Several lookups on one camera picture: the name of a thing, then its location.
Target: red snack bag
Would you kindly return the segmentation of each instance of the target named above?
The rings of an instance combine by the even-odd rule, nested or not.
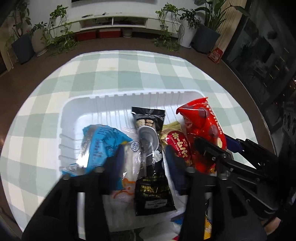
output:
[[[176,111],[180,113],[185,121],[187,138],[189,141],[192,160],[195,168],[200,172],[207,173],[213,167],[213,162],[206,160],[198,151],[194,150],[194,139],[200,136],[218,147],[226,150],[226,139],[221,126],[215,117],[207,98],[193,100]]]
[[[215,64],[220,62],[220,59],[222,58],[223,51],[219,48],[215,48],[210,54],[208,55],[208,58],[213,61]]]

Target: table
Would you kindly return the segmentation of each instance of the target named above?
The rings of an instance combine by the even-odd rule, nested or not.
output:
[[[20,108],[6,137],[0,174],[22,230],[56,183],[57,123],[73,96],[147,89],[196,89],[208,96],[224,133],[257,142],[234,98],[188,61],[144,51],[102,51],[76,56],[49,75]],[[249,164],[239,154],[234,159]]]

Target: dark gray plant pot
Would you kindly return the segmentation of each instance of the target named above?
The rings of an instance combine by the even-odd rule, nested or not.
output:
[[[208,54],[214,47],[216,41],[220,37],[220,34],[205,26],[201,26],[193,38],[192,47],[201,53]]]
[[[35,54],[29,34],[24,34],[11,46],[20,64],[28,62]]]

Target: red storage box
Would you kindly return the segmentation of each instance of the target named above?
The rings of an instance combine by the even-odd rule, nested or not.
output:
[[[87,31],[87,32],[80,32],[76,33],[77,41],[89,40],[96,38],[96,31]]]
[[[120,28],[100,29],[98,31],[99,38],[118,38],[121,36]]]

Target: brown floor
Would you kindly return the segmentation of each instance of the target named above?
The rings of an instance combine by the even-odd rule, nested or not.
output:
[[[258,143],[273,152],[272,142],[260,112],[244,86],[223,62],[214,64],[206,55],[197,53],[193,49],[181,48],[177,52],[170,52],[165,48],[155,47],[151,39],[137,37],[82,41],[76,50],[57,56],[49,56],[47,52],[40,57],[33,57],[24,65],[16,64],[14,69],[0,77],[0,151],[15,115],[38,84],[73,57],[102,50],[144,50],[179,56],[188,60],[216,80],[236,99],[249,116]],[[2,184],[0,185],[0,207],[2,206],[6,213],[10,213]]]

